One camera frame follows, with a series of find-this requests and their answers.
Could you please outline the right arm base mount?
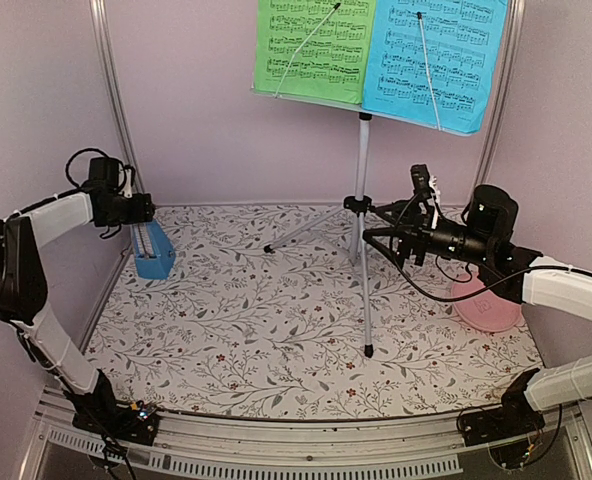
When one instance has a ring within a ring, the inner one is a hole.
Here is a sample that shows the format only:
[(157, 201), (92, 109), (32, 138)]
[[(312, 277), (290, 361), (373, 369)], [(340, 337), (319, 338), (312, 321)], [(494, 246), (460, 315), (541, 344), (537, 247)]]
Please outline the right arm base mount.
[(531, 374), (517, 377), (501, 396), (500, 405), (491, 409), (471, 408), (457, 417), (456, 428), (466, 446), (480, 445), (536, 432), (545, 426), (543, 415), (525, 397)]

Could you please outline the green sheet music page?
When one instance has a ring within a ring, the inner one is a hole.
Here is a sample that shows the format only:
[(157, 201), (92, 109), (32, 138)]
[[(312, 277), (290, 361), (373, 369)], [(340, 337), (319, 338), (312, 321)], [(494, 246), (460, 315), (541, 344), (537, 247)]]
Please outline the green sheet music page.
[(259, 1), (253, 89), (360, 104), (376, 6), (353, 0)]

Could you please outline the blue metronome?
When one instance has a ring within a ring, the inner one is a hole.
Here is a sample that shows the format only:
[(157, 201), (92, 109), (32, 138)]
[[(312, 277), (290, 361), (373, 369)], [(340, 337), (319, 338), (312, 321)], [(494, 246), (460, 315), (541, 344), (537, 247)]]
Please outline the blue metronome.
[(156, 220), (132, 227), (134, 263), (140, 278), (166, 280), (175, 263), (174, 247)]

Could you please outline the white perforated music stand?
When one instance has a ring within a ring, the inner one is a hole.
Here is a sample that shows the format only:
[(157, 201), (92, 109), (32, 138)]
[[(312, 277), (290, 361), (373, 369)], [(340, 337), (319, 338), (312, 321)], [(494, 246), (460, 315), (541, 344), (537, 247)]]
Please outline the white perforated music stand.
[[(280, 93), (284, 79), (287, 76), (292, 64), (296, 57), (300, 54), (301, 50), (311, 41), (314, 35), (327, 23), (332, 16), (341, 8), (342, 1), (336, 1), (335, 4), (329, 8), (326, 15), (320, 20), (320, 22), (307, 34), (301, 44), (294, 50), (288, 65), (285, 68), (283, 76), (279, 81), (279, 85), (274, 92), (274, 97), (277, 97)], [(438, 131), (443, 131), (439, 112), (438, 104), (436, 100), (436, 92), (434, 90), (431, 68), (429, 64), (427, 38), (425, 35), (425, 23), (424, 16), (419, 11), (413, 14), (416, 18), (420, 35), (421, 44), (423, 49), (425, 75), (427, 80), (427, 88), (430, 93), (432, 100), (432, 106), (435, 116), (435, 126)], [(363, 287), (363, 302), (364, 302), (364, 356), (366, 358), (372, 358), (374, 354), (374, 347), (372, 341), (372, 320), (371, 320), (371, 307), (370, 307), (370, 296), (369, 296), (369, 275), (368, 275), (368, 253), (367, 243), (362, 239), (362, 233), (365, 230), (365, 216), (368, 212), (373, 211), (372, 199), (365, 195), (366, 187), (366, 175), (367, 175), (367, 163), (368, 163), (368, 147), (370, 140), (370, 122), (373, 115), (366, 111), (359, 109), (359, 152), (357, 160), (357, 171), (355, 178), (354, 195), (345, 197), (341, 207), (336, 208), (322, 216), (317, 217), (315, 220), (306, 223), (302, 227), (298, 227), (275, 239), (272, 243), (264, 246), (263, 251), (266, 254), (273, 254), (277, 248), (285, 247), (292, 240), (295, 241), (301, 234), (312, 230), (315, 226), (323, 223), (329, 218), (339, 214), (343, 209), (351, 211), (354, 215), (354, 221), (352, 224), (352, 236), (348, 254), (350, 260), (353, 262), (357, 259), (360, 252), (360, 264), (361, 264), (361, 275), (362, 275), (362, 287)]]

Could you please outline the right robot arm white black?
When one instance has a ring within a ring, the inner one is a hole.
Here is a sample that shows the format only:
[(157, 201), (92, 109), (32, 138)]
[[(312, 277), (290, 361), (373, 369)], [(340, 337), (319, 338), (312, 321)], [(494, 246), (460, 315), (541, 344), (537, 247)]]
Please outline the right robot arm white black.
[[(397, 268), (407, 259), (422, 265), (426, 255), (472, 264), (482, 291), (513, 304), (549, 307), (592, 321), (592, 272), (556, 261), (511, 241), (518, 204), (504, 190), (479, 185), (463, 223), (430, 207), (432, 191), (417, 187), (408, 200), (376, 208), (384, 228), (367, 229), (363, 240)], [(565, 365), (519, 375), (501, 397), (493, 427), (513, 436), (532, 414), (576, 400), (592, 399), (592, 355)]]

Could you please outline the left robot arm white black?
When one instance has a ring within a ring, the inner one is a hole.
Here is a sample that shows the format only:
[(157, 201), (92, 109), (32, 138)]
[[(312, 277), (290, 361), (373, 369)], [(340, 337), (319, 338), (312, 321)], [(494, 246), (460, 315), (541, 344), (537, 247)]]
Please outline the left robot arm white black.
[(124, 426), (106, 375), (82, 355), (58, 321), (40, 250), (64, 234), (87, 224), (111, 238), (125, 225), (152, 220), (150, 195), (135, 193), (135, 170), (117, 158), (97, 152), (88, 178), (0, 219), (0, 321), (9, 325), (30, 360), (63, 386), (70, 400), (104, 434)]

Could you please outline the blue sheet music page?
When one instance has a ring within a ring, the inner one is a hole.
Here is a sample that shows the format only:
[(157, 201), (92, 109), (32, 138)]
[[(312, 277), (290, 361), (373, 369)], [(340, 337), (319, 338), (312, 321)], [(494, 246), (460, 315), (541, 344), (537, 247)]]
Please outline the blue sheet music page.
[(479, 132), (507, 13), (505, 1), (378, 2), (363, 108), (449, 133)]

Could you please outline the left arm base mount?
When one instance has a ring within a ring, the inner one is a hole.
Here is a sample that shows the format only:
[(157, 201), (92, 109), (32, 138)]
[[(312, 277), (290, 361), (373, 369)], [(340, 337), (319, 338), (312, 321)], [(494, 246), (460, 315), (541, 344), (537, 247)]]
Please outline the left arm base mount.
[(158, 433), (160, 417), (155, 408), (143, 401), (134, 406), (116, 400), (111, 382), (102, 371), (91, 393), (65, 391), (75, 409), (73, 426), (87, 432), (152, 446)]

